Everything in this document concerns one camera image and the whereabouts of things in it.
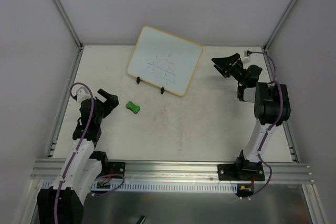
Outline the green whiteboard eraser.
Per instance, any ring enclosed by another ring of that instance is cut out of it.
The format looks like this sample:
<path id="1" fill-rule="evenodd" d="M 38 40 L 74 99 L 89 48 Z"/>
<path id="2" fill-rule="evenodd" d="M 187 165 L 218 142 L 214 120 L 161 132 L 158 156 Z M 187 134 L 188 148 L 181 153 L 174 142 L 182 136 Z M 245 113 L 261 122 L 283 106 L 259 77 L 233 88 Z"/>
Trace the green whiteboard eraser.
<path id="1" fill-rule="evenodd" d="M 138 105 L 134 104 L 132 101 L 129 101 L 129 102 L 125 105 L 125 107 L 126 107 L 128 110 L 132 111 L 134 114 L 137 114 L 137 113 L 141 110 L 141 108 L 140 108 Z"/>

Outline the yellow framed whiteboard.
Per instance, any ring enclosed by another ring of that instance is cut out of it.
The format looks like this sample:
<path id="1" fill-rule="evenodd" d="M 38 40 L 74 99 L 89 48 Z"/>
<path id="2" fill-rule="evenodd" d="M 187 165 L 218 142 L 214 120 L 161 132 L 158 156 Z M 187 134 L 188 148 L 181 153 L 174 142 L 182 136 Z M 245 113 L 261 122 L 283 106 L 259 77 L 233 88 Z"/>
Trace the yellow framed whiteboard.
<path id="1" fill-rule="evenodd" d="M 202 53 L 203 47 L 196 42 L 144 26 L 127 73 L 182 97 L 187 92 Z"/>

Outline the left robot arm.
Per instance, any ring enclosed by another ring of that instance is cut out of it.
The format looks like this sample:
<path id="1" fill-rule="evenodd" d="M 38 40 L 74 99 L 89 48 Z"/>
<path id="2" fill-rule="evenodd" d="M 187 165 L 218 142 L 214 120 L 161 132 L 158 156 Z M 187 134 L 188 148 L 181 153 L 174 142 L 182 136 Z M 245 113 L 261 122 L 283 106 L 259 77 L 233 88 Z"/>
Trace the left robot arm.
<path id="1" fill-rule="evenodd" d="M 82 223 L 84 203 L 95 180 L 124 180 L 122 172 L 114 173 L 107 154 L 97 151 L 101 123 L 119 105 L 118 97 L 99 89 L 105 100 L 80 88 L 73 96 L 80 104 L 80 117 L 72 135 L 69 156 L 49 188 L 37 195 L 40 223 Z"/>

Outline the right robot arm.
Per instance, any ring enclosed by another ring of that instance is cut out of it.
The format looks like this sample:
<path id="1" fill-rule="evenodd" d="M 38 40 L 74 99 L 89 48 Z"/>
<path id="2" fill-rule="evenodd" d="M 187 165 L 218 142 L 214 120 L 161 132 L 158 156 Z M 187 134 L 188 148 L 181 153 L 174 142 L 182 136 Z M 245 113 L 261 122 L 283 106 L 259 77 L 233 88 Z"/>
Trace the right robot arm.
<path id="1" fill-rule="evenodd" d="M 263 153 L 275 132 L 291 114 L 286 85 L 276 79 L 261 82 L 262 67 L 245 68 L 240 54 L 212 58 L 215 69 L 224 77 L 233 77 L 237 83 L 237 98 L 254 105 L 255 127 L 251 137 L 233 164 L 217 166 L 220 181 L 264 181 Z"/>

